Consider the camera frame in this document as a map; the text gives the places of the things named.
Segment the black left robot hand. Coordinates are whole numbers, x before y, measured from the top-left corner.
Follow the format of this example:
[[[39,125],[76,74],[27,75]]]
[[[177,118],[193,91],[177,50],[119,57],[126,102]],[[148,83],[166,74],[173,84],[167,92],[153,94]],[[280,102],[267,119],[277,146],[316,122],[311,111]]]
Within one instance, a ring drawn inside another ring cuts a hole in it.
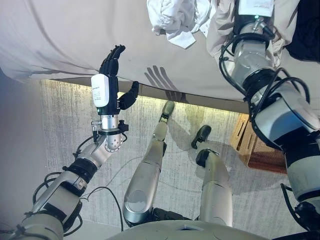
[[[118,97],[119,58],[125,49],[124,45],[116,45],[102,61],[98,74],[91,77],[93,103],[100,116],[118,115],[121,110],[130,108],[138,97],[138,81],[134,81],[130,90]]]

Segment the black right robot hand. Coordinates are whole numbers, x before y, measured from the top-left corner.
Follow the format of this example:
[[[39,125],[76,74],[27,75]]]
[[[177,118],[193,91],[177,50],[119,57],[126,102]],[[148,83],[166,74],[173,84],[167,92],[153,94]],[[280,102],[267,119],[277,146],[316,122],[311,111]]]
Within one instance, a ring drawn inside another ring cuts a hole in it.
[[[274,10],[273,0],[239,0],[236,4],[238,15],[270,18]]]

